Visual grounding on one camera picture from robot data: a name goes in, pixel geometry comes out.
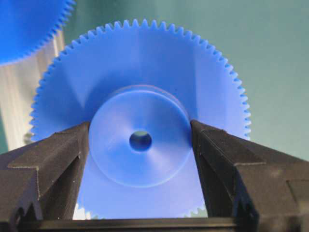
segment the teal wall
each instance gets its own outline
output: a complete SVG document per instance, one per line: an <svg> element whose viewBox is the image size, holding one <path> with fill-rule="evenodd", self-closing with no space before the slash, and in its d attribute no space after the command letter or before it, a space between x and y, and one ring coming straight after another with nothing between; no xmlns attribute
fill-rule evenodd
<svg viewBox="0 0 309 232"><path fill-rule="evenodd" d="M8 150L8 147L6 145L3 124L2 124L2 120L0 116L0 154L6 152L7 150Z"/></svg>
<svg viewBox="0 0 309 232"><path fill-rule="evenodd" d="M247 89L252 141L309 160L308 0L77 0L66 43L134 18L164 20L208 39Z"/></svg>

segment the gear teeth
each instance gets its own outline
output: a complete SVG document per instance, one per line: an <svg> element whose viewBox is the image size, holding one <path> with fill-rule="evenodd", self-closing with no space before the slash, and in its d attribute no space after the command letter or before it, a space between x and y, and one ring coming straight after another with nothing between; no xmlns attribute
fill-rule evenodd
<svg viewBox="0 0 309 232"><path fill-rule="evenodd" d="M176 29L176 34L183 36L183 33L184 33L183 27L179 27Z"/></svg>
<svg viewBox="0 0 309 232"><path fill-rule="evenodd" d="M93 39L93 38L96 37L97 31L96 30L90 30L90 31L88 31L87 35L88 35L88 39Z"/></svg>
<svg viewBox="0 0 309 232"><path fill-rule="evenodd" d="M142 23L141 23L141 27L143 27L143 28L149 28L149 27L148 27L148 22L147 22L146 19L143 19L143 21L142 21Z"/></svg>
<svg viewBox="0 0 309 232"><path fill-rule="evenodd" d="M159 30L164 30L164 31L166 31L166 30L167 30L167 28L166 28L166 22L162 21L162 22L160 23L160 26L159 26L158 29L159 29Z"/></svg>
<svg viewBox="0 0 309 232"><path fill-rule="evenodd" d="M199 44L200 40L201 40L201 37L200 37L199 35L193 35L193 36L192 36L192 41L193 41L196 45Z"/></svg>
<svg viewBox="0 0 309 232"><path fill-rule="evenodd" d="M175 25L174 24L170 24L169 26L168 26L168 31L170 31L170 32L172 32L173 34L175 34Z"/></svg>
<svg viewBox="0 0 309 232"><path fill-rule="evenodd" d="M140 27L139 22L137 21L137 19L134 19L132 23L132 28L139 28L139 27Z"/></svg>
<svg viewBox="0 0 309 232"><path fill-rule="evenodd" d="M158 28L158 25L157 25L157 23L156 23L155 20L153 20L153 21L151 22L150 28L152 28L152 29L157 29L157 28Z"/></svg>
<svg viewBox="0 0 309 232"><path fill-rule="evenodd" d="M130 22L128 20L125 20L123 23L123 28L130 28Z"/></svg>
<svg viewBox="0 0 309 232"><path fill-rule="evenodd" d="M96 30L97 30L97 35L103 35L104 32L105 32L104 27L97 27Z"/></svg>
<svg viewBox="0 0 309 232"><path fill-rule="evenodd" d="M184 33L184 37L186 38L186 39L192 39L192 35L193 35L193 32L192 31L190 31L190 30L187 30L185 33Z"/></svg>
<svg viewBox="0 0 309 232"><path fill-rule="evenodd" d="M114 30L122 29L122 24L120 21L114 22Z"/></svg>
<svg viewBox="0 0 309 232"><path fill-rule="evenodd" d="M113 28L112 24L110 24L110 23L105 24L105 31L106 32L112 31L112 28Z"/></svg>

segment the center hole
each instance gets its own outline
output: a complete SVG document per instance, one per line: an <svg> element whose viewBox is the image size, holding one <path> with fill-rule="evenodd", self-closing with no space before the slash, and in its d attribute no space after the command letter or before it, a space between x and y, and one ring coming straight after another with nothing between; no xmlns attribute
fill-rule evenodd
<svg viewBox="0 0 309 232"><path fill-rule="evenodd" d="M136 131L130 136L130 145L137 151L145 151L151 146L151 137L146 131Z"/></svg>

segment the blue plastic gear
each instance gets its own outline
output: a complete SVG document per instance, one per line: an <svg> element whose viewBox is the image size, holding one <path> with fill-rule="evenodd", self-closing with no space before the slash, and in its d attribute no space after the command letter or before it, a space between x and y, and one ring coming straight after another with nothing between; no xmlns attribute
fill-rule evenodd
<svg viewBox="0 0 309 232"><path fill-rule="evenodd" d="M173 24L91 30L66 46L40 85L34 141L91 121L78 204L99 218L174 218L203 206L191 119L249 139L249 105L233 67Z"/></svg>
<svg viewBox="0 0 309 232"><path fill-rule="evenodd" d="M30 56L49 42L74 4L74 0L1 0L0 64Z"/></svg>

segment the green background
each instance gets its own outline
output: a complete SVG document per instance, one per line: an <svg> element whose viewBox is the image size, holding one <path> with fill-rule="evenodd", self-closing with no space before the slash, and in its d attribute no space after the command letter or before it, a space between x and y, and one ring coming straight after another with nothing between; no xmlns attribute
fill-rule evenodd
<svg viewBox="0 0 309 232"><path fill-rule="evenodd" d="M77 0L65 42L134 18L174 23L209 40L247 89L251 140L309 160L308 0ZM0 152L6 149L0 124Z"/></svg>

